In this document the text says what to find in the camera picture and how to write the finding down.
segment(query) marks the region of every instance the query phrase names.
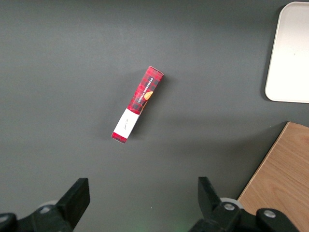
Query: wooden surface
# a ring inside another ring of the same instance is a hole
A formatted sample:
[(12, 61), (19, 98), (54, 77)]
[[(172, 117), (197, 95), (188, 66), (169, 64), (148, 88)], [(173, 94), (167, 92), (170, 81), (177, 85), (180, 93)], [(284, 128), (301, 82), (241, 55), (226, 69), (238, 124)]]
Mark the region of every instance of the wooden surface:
[(274, 208), (309, 231), (309, 128), (288, 122), (239, 197), (246, 211)]

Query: screw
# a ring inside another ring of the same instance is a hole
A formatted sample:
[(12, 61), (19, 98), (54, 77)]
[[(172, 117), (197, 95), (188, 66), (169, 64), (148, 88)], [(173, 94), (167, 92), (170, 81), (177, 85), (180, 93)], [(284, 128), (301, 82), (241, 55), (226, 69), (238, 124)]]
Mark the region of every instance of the screw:
[(276, 214), (270, 210), (265, 210), (264, 211), (264, 215), (268, 218), (275, 218), (276, 217)]
[(9, 216), (7, 216), (7, 215), (0, 217), (0, 223), (5, 222), (8, 218), (9, 218)]
[(232, 204), (225, 204), (224, 208), (226, 210), (233, 211), (235, 209), (235, 206), (233, 206)]
[(49, 210), (50, 210), (49, 207), (44, 206), (44, 207), (40, 210), (40, 213), (41, 213), (41, 214), (45, 214), (45, 213), (47, 213)]

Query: white tray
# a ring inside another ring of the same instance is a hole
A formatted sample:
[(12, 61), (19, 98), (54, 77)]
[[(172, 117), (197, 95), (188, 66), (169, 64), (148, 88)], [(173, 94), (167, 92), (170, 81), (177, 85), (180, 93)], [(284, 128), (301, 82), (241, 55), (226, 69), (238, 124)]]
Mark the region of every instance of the white tray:
[(309, 3), (292, 2), (279, 16), (265, 94), (273, 101), (309, 103)]

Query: white label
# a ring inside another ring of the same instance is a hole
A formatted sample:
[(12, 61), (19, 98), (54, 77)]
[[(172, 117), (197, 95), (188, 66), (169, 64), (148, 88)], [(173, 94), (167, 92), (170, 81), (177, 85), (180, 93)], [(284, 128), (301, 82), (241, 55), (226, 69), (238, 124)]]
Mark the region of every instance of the white label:
[(126, 109), (122, 114), (114, 132), (127, 139), (131, 134), (137, 119), (139, 119), (139, 116), (140, 115)]

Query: gray table surface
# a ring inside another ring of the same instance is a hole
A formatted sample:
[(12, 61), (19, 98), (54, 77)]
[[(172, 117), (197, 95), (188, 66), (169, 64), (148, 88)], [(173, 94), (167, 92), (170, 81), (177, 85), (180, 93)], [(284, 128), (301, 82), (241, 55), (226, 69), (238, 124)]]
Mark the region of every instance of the gray table surface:
[[(237, 198), (308, 104), (264, 88), (288, 0), (1, 1), (0, 211), (22, 218), (88, 177), (75, 231), (185, 232), (197, 177)], [(125, 145), (147, 67), (165, 76)]]

